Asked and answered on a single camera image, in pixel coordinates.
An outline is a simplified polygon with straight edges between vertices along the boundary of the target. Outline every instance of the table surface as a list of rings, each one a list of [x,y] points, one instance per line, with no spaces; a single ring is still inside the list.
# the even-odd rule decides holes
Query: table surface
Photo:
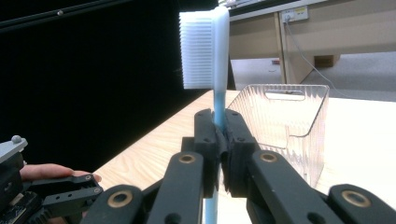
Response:
[[[239,91],[227,91],[229,105]],[[145,189],[163,178],[183,136],[193,136],[193,116],[212,108],[213,91],[126,148],[96,173],[104,189],[119,184]],[[396,103],[330,98],[326,118],[325,165],[316,189],[352,184],[367,189],[396,208]],[[220,188],[219,223],[248,223],[245,199]]]

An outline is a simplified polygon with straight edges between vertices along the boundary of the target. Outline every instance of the clear plastic container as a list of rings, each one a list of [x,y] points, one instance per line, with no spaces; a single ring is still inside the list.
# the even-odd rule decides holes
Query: clear plastic container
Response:
[[[311,186],[323,170],[329,87],[249,85],[230,104],[239,112],[261,149],[283,155]]]

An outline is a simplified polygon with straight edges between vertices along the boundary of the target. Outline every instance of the metal screw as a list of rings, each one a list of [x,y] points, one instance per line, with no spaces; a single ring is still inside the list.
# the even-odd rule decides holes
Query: metal screw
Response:
[[[19,135],[14,135],[11,138],[13,144],[18,144],[22,141],[22,138]]]

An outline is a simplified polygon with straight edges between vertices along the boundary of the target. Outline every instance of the wall outlet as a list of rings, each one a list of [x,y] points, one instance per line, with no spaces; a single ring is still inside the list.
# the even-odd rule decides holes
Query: wall outlet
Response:
[[[308,19],[308,7],[296,7],[292,9],[287,9],[281,11],[282,21],[286,22],[287,19],[289,21],[301,21]]]

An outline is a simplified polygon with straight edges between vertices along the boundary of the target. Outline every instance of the white bristles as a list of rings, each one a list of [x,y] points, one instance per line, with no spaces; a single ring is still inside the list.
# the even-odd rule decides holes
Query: white bristles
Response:
[[[181,12],[179,19],[184,89],[213,89],[216,66],[219,66],[216,59],[219,11]]]

